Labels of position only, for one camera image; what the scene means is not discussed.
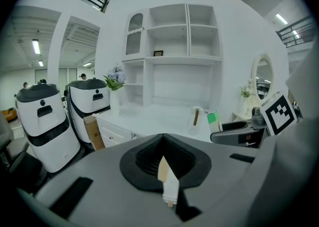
oval mirror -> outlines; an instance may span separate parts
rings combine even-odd
[[[260,99],[264,99],[267,96],[272,78],[273,74],[268,62],[261,59],[258,63],[256,74],[256,88]]]
[[[262,104],[266,98],[273,95],[274,74],[270,57],[267,53],[261,53],[256,57],[251,78],[254,81],[256,100]]]

arched cabinet door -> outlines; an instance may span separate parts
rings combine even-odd
[[[124,33],[123,60],[145,58],[147,10],[128,16]]]

black handle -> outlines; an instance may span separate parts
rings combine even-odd
[[[37,113],[38,113],[38,117],[42,117],[44,115],[52,113],[52,107],[50,105],[41,107],[37,110]]]
[[[103,94],[102,94],[102,93],[93,95],[93,101],[94,101],[94,100],[101,99],[101,98],[103,98]]]

shelf compartment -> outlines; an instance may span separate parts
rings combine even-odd
[[[149,28],[172,24],[186,24],[185,4],[171,4],[150,9]]]
[[[144,59],[125,60],[125,61],[123,61],[123,64],[133,65],[133,66],[143,66],[144,65]]]
[[[163,50],[164,56],[188,55],[187,26],[169,25],[148,29],[147,56]]]
[[[153,104],[209,107],[211,67],[186,64],[154,65]]]
[[[128,102],[143,106],[143,86],[125,86]]]
[[[221,58],[218,29],[215,26],[190,26],[190,55]]]
[[[215,13],[212,6],[189,4],[190,24],[217,26]]]
[[[162,56],[147,57],[147,61],[153,64],[184,64],[184,65],[214,65],[221,61],[213,57],[192,57],[192,56]]]
[[[124,71],[127,76],[125,85],[128,84],[143,84],[143,65],[135,65],[141,61],[132,61],[131,63],[124,62]]]

green plant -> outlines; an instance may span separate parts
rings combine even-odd
[[[247,89],[247,86],[241,87],[241,95],[243,97],[249,97],[251,95],[249,90]]]
[[[118,90],[124,86],[126,75],[124,73],[124,70],[120,66],[116,65],[109,71],[108,76],[103,76],[105,77],[106,85],[113,91]]]
[[[105,76],[105,75],[103,75],[103,76],[105,77],[106,85],[113,91],[118,90],[124,86],[123,82],[118,82],[114,79],[111,79],[111,78]]]

